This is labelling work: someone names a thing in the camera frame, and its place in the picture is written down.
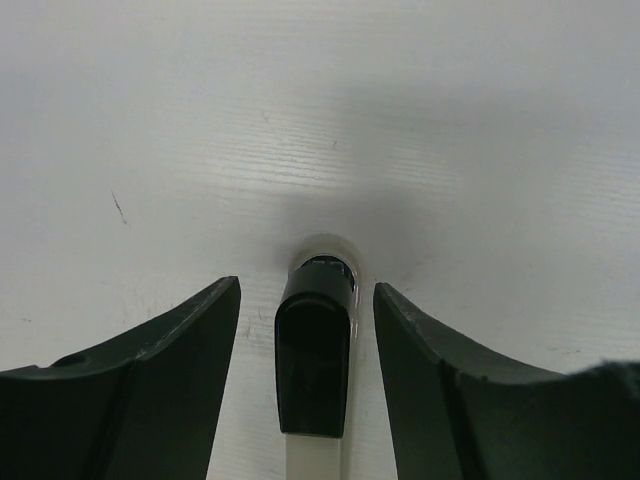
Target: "white surface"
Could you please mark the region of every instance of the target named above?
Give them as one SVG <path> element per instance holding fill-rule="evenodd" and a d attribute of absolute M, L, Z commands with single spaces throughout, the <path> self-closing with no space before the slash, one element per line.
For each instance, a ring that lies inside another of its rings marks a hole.
<path fill-rule="evenodd" d="M 351 478 L 395 476 L 373 279 L 534 365 L 640 356 L 638 2 L 0 5 L 0 368 L 237 274 L 209 477 L 282 479 L 273 315 L 319 232 L 371 272 Z"/>

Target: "white plastic rod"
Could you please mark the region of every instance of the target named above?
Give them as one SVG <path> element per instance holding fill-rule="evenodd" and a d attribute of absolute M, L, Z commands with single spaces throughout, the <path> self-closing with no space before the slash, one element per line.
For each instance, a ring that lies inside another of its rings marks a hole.
<path fill-rule="evenodd" d="M 286 455 L 286 480 L 340 480 L 340 439 L 286 435 Z"/>

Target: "black plastic part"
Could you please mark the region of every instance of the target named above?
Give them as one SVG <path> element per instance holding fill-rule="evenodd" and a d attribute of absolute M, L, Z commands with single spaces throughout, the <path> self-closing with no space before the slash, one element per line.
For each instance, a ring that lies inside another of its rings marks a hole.
<path fill-rule="evenodd" d="M 640 364 L 563 376 L 374 295 L 398 480 L 640 478 Z"/>
<path fill-rule="evenodd" d="M 204 479 L 239 307 L 221 279 L 49 368 L 1 372 L 0 479 Z"/>
<path fill-rule="evenodd" d="M 345 264 L 336 268 L 336 262 L 340 260 L 322 257 L 292 272 L 276 314 L 276 389 L 283 433 L 344 434 L 353 274 Z"/>

